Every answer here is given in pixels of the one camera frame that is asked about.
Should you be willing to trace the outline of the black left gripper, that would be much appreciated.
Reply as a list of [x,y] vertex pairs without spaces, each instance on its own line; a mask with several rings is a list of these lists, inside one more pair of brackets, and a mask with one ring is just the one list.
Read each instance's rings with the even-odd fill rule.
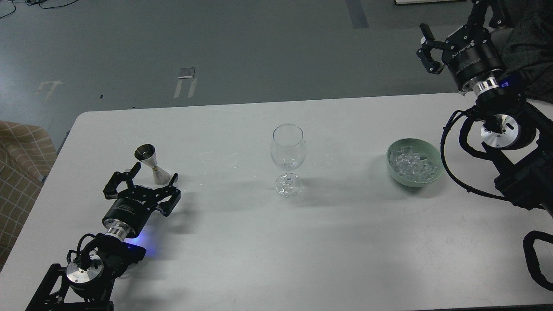
[[[154,211],[165,217],[171,215],[181,199],[177,188],[178,173],[174,173],[168,185],[158,189],[135,187],[134,177],[141,164],[135,163],[130,171],[115,171],[103,188],[105,199],[116,199],[102,219],[107,234],[118,239],[137,238]],[[118,192],[118,186],[125,182],[127,190]]]

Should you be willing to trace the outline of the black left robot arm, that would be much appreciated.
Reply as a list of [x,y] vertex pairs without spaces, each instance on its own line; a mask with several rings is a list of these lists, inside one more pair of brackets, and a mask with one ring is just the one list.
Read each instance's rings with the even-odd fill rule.
[[28,311],[112,311],[111,295],[117,278],[144,259],[146,249],[130,244],[154,211],[169,216],[181,198],[178,174],[151,189],[133,183],[140,171],[136,162],[128,172],[114,172],[103,189],[113,200],[102,219],[105,233],[87,233],[67,253],[67,266],[52,264],[35,291]]

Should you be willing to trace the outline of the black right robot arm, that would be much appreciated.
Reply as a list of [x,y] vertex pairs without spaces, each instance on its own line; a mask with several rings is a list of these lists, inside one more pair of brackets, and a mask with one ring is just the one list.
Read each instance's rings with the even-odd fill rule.
[[[440,142],[446,173],[468,193],[510,202],[525,210],[552,214],[552,121],[527,101],[531,77],[509,71],[506,56],[496,49],[490,29],[506,28],[512,20],[501,0],[474,0],[465,24],[444,41],[420,24],[423,35],[417,57],[428,73],[447,68],[459,91],[472,91],[475,105],[449,118]],[[500,195],[478,190],[458,179],[448,167],[445,144],[454,124],[464,117],[459,145],[472,157],[490,161],[499,175]]]

